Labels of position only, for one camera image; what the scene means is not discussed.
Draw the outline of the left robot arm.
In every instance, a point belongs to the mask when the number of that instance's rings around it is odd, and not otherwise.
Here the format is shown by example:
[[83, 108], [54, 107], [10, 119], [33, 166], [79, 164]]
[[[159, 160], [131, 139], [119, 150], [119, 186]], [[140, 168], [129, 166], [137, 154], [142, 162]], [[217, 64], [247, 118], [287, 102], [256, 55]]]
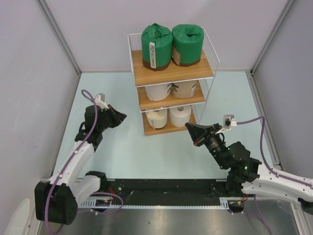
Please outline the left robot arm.
[[99, 147], [103, 132], [119, 126], [126, 117], [111, 105], [91, 105], [85, 109], [85, 120], [79, 127], [69, 156], [47, 182], [39, 182], [35, 187], [38, 220], [70, 225], [79, 205], [93, 193], [101, 196], [107, 192], [108, 183], [103, 172], [89, 171], [79, 183], [76, 179]]

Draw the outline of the unwrapped white paper roll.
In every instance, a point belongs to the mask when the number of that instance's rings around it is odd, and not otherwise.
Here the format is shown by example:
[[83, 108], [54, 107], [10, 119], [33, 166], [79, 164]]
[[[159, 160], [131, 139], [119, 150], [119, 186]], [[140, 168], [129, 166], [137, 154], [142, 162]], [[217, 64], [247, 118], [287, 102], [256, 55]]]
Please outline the unwrapped white paper roll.
[[192, 107], [191, 105], [173, 107], [169, 109], [170, 111], [170, 122], [175, 127], [184, 127], [185, 123], [189, 122]]

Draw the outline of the cream paper roll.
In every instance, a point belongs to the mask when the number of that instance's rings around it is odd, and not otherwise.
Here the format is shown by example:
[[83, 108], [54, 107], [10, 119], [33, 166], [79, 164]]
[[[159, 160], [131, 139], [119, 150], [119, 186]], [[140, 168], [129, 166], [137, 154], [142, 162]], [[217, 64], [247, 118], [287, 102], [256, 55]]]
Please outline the cream paper roll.
[[146, 117], [153, 129], [163, 128], [167, 124], [167, 109], [148, 111]]

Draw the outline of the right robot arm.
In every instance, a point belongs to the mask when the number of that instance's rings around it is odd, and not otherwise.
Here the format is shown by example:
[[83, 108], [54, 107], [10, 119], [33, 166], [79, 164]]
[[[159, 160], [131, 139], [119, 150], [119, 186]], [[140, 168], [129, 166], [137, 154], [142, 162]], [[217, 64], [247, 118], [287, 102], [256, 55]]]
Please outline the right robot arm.
[[269, 166], [251, 157], [251, 152], [237, 141], [226, 146], [222, 126], [187, 122], [185, 124], [194, 146], [205, 146], [220, 169], [228, 170], [225, 190], [230, 196], [253, 194], [300, 205], [313, 212], [313, 181]]

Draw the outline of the tan paper roll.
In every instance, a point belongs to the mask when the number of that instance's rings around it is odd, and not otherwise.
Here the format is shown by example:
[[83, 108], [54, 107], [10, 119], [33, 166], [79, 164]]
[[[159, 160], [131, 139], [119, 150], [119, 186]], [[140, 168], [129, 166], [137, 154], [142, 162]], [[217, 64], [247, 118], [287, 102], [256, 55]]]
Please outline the tan paper roll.
[[176, 98], [192, 98], [196, 89], [196, 80], [172, 83], [171, 89]]

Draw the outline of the green roll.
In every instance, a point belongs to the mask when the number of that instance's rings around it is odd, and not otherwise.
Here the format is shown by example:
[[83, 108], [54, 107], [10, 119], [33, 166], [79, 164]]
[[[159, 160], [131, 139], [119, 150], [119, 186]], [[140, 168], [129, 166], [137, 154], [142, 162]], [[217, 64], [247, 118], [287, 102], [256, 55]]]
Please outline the green roll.
[[168, 68], [172, 58], [173, 35], [157, 23], [147, 26], [141, 35], [142, 64], [153, 71]]
[[172, 60], [182, 67], [192, 66], [201, 59], [203, 29], [196, 24], [178, 24], [172, 29]]

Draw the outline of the white wire shelf rack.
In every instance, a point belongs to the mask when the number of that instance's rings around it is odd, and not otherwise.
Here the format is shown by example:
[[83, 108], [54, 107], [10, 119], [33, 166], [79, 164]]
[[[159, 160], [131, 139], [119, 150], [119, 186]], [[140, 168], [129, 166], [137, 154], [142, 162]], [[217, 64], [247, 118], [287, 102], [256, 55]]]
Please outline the white wire shelf rack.
[[[137, 101], [143, 124], [144, 136], [154, 136], [171, 132], [184, 131], [185, 127], [175, 127], [171, 122], [161, 129], [153, 129], [146, 117], [146, 112], [191, 105], [190, 122], [200, 123], [210, 90], [220, 63], [216, 51], [207, 33], [204, 33], [200, 61], [190, 67], [181, 67], [173, 62], [162, 71], [152, 71], [142, 64], [141, 34], [128, 35], [128, 44], [132, 74], [136, 87]], [[174, 82], [196, 81], [195, 94], [191, 98], [179, 99], [170, 94], [161, 101], [151, 101], [145, 93], [145, 87]]]

